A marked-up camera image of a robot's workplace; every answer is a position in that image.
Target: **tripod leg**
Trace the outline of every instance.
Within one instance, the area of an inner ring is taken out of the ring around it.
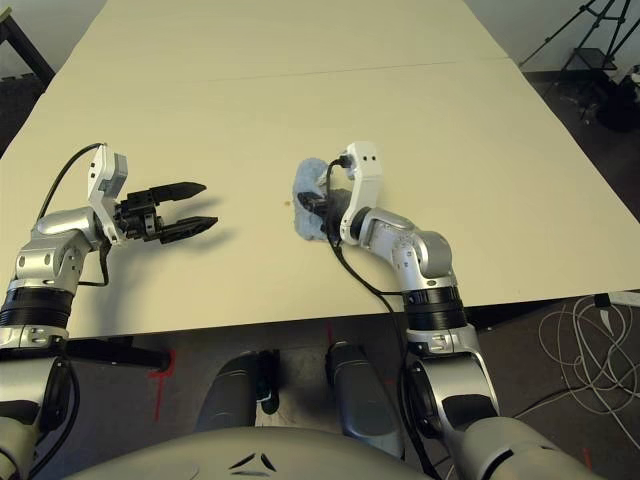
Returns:
[[[342,433],[402,457],[404,444],[398,415],[364,353],[354,345],[338,342],[329,349],[326,360]]]
[[[564,25],[562,25],[558,30],[555,31],[555,33],[553,35],[551,35],[550,37],[547,37],[544,39],[544,42],[542,42],[542,45],[540,45],[538,48],[536,48],[533,52],[531,52],[531,54],[525,58],[524,60],[522,60],[520,63],[518,63],[518,67],[522,67],[524,66],[525,63],[527,63],[529,60],[531,60],[533,57],[536,56],[536,54],[542,50],[544,47],[547,46],[547,44],[553,40],[554,38],[556,38],[560,32],[562,32],[565,28],[567,28],[569,25],[571,25],[573,23],[573,21],[578,18],[580,15],[582,15],[584,12],[588,11],[589,7],[595,2],[596,0],[590,0],[588,3],[585,3],[584,5],[581,5],[580,8],[578,9],[578,11],[573,15],[573,17],[571,17],[569,20],[567,20],[565,22]]]
[[[624,5],[622,6],[622,12],[620,12],[620,16],[618,17],[618,21],[616,22],[616,29],[613,32],[613,36],[611,37],[611,42],[609,42],[609,48],[607,48],[607,54],[602,59],[602,67],[606,65],[606,63],[613,58],[613,48],[616,44],[616,39],[618,38],[618,33],[620,33],[620,28],[622,24],[627,20],[627,10],[629,9],[629,4],[631,0],[624,0]]]
[[[589,37],[591,36],[591,34],[593,33],[593,31],[598,28],[600,26],[600,22],[602,21],[602,18],[605,17],[607,15],[607,12],[611,9],[611,7],[613,6],[613,4],[616,2],[616,0],[609,0],[609,2],[607,2],[607,4],[605,5],[605,7],[602,9],[602,11],[598,14],[598,16],[596,17],[595,22],[593,22],[593,25],[591,25],[591,28],[589,29],[589,31],[587,32],[587,34],[584,36],[584,38],[582,39],[582,41],[578,44],[578,46],[576,48],[573,49],[573,52],[571,52],[571,56],[569,56],[569,59],[565,62],[565,64],[562,66],[562,68],[560,69],[560,71],[558,72],[558,75],[556,75],[556,78],[554,79],[553,82],[551,82],[551,85],[549,85],[549,87],[547,88],[547,90],[545,90],[545,92],[542,94],[542,98],[546,98],[546,96],[549,94],[549,92],[551,90],[553,90],[553,87],[556,86],[556,84],[558,83],[558,80],[560,80],[560,77],[562,76],[562,74],[565,72],[565,70],[567,69],[567,67],[569,67],[569,64],[571,63],[571,61],[575,58],[576,56],[576,50],[579,50],[582,48],[582,46],[587,43],[587,40],[589,40]]]
[[[207,393],[196,431],[254,426],[257,382],[257,353],[246,353],[227,362]]]

